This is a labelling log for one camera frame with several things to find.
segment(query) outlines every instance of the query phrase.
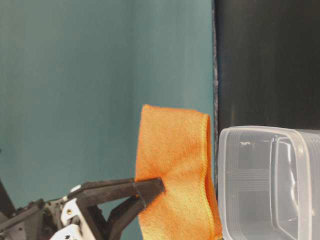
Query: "teal backdrop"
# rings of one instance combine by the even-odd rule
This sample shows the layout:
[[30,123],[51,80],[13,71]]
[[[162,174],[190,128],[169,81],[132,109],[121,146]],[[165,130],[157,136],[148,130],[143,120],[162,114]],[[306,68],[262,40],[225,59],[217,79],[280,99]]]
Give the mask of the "teal backdrop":
[[[143,104],[212,116],[211,0],[0,1],[0,177],[17,207],[133,177]],[[142,239],[137,221],[122,239]]]

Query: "transparent plastic box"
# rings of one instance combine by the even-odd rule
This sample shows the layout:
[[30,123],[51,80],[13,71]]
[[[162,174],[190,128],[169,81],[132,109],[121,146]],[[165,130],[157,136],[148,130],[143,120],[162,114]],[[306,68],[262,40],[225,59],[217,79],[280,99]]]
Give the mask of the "transparent plastic box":
[[225,240],[320,239],[320,131],[226,128],[218,202]]

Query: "orange towel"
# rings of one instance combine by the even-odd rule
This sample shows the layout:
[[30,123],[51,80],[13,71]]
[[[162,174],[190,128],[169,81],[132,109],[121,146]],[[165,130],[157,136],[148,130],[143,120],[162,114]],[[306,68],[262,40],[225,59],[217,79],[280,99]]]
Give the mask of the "orange towel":
[[222,227],[211,178],[210,117],[145,105],[136,181],[162,178],[165,192],[139,215],[144,240],[218,240]]

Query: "black panel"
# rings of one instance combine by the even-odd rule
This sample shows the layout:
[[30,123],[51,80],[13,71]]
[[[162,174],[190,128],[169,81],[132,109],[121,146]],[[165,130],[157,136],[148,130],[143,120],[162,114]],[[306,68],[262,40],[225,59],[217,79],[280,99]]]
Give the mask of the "black panel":
[[218,128],[320,129],[320,1],[216,0]]

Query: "clear plastic container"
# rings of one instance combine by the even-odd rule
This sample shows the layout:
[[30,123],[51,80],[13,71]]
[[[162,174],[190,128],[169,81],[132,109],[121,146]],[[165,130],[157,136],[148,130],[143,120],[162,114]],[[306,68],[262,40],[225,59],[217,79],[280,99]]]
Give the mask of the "clear plastic container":
[[225,240],[320,239],[320,131],[230,127],[218,157]]

